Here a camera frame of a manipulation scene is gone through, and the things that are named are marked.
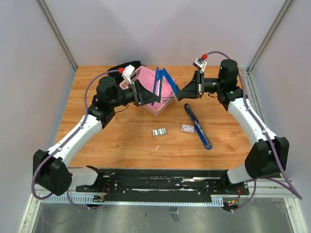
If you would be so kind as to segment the silver staple strips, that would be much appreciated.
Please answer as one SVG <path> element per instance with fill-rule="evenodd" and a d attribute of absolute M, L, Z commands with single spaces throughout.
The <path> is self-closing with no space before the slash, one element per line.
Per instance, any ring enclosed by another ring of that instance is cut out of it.
<path fill-rule="evenodd" d="M 159 129 L 153 129 L 152 130 L 153 136 L 159 136 L 159 135 L 165 135 L 167 134 L 166 128 L 159 128 Z"/>

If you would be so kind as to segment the red staple box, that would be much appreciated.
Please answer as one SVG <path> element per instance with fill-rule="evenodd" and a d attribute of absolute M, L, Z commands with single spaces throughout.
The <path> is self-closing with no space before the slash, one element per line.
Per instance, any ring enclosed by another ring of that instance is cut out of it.
<path fill-rule="evenodd" d="M 187 133 L 194 133 L 194 126 L 182 124 L 181 131 Z"/>

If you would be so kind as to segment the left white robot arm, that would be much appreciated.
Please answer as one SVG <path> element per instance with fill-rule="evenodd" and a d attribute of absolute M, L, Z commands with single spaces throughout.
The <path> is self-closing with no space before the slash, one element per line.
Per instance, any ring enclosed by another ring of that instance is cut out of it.
<path fill-rule="evenodd" d="M 161 100 L 161 90 L 150 92 L 138 80 L 122 90 L 113 77 L 99 80 L 92 104 L 80 122 L 47 151 L 38 150 L 33 156 L 32 185 L 38 184 L 60 196 L 69 188 L 87 185 L 93 192 L 104 187 L 100 171 L 94 167 L 68 168 L 75 155 L 114 117 L 115 107 L 134 103 L 146 105 Z"/>

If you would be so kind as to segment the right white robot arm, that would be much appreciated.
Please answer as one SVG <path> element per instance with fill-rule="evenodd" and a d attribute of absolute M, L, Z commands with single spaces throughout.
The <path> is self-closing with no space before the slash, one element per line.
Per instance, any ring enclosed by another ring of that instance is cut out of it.
<path fill-rule="evenodd" d="M 220 188 L 225 194 L 232 194 L 238 183 L 252 179 L 277 175 L 286 169 L 289 141 L 278 137 L 258 117 L 251 107 L 245 91 L 238 86 L 239 68 L 236 61 L 221 61 L 217 78 L 205 78 L 206 55 L 196 59 L 197 68 L 192 80 L 181 90 L 177 97 L 197 99 L 204 93 L 217 93 L 220 104 L 237 120 L 248 137 L 252 148 L 243 164 L 227 170 Z"/>

